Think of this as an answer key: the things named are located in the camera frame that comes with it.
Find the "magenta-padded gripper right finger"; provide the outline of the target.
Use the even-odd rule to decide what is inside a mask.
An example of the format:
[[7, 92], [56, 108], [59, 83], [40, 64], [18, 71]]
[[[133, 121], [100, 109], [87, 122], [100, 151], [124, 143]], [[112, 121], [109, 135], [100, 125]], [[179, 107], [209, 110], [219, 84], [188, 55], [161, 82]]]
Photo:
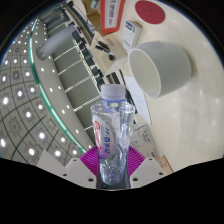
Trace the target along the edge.
[[166, 176], [153, 157], [145, 157], [133, 147], [129, 147], [128, 150], [127, 173], [132, 189], [143, 187]]

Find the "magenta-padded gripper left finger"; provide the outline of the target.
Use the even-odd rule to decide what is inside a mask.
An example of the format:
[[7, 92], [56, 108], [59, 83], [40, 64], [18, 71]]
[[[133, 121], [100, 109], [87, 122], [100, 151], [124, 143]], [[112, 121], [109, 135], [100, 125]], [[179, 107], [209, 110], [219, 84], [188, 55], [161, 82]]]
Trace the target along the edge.
[[66, 165], [64, 177], [81, 187], [96, 189], [99, 175], [97, 147], [93, 147], [80, 158], [72, 158]]

